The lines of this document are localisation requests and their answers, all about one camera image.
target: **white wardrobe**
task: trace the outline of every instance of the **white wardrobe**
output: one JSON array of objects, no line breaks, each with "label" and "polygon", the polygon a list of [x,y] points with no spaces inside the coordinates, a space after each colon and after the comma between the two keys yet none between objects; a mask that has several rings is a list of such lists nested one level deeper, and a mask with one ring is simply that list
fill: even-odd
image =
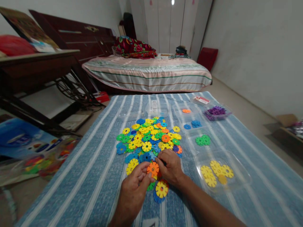
[{"label": "white wardrobe", "polygon": [[212,0],[130,0],[137,39],[158,53],[183,45],[196,61]]}]

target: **red plastic bag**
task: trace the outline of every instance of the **red plastic bag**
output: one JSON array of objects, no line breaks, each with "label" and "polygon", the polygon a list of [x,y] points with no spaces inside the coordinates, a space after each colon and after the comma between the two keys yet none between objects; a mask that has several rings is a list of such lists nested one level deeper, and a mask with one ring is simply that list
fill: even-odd
[{"label": "red plastic bag", "polygon": [[34,54],[36,49],[23,38],[13,35],[0,36],[0,51],[7,56]]}]

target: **cardboard box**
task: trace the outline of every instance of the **cardboard box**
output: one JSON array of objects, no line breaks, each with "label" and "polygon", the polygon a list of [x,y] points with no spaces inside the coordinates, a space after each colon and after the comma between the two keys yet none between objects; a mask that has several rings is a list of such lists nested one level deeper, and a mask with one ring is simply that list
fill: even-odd
[{"label": "cardboard box", "polygon": [[282,124],[282,127],[275,131],[272,136],[303,159],[303,140],[287,129],[299,120],[293,114],[279,115],[277,119]]}]

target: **floral fabric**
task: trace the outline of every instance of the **floral fabric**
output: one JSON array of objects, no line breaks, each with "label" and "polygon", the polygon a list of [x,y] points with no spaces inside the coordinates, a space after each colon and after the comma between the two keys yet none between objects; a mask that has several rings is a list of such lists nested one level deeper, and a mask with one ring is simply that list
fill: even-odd
[{"label": "floral fabric", "polygon": [[156,50],[150,45],[128,36],[118,37],[114,48],[117,53],[125,58],[149,59],[158,56]]}]

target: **wardrobe door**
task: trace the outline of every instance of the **wardrobe door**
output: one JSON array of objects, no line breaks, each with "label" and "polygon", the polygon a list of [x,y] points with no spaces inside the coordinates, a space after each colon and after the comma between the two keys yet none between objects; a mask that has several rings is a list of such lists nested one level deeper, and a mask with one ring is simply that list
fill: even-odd
[{"label": "wardrobe door", "polygon": [[181,45],[185,46],[188,54],[193,39],[198,3],[199,0],[185,0]]},{"label": "wardrobe door", "polygon": [[171,0],[169,52],[180,46],[185,0]]},{"label": "wardrobe door", "polygon": [[144,5],[148,44],[159,53],[158,0],[144,0]]},{"label": "wardrobe door", "polygon": [[169,53],[171,0],[158,1],[159,53]]}]

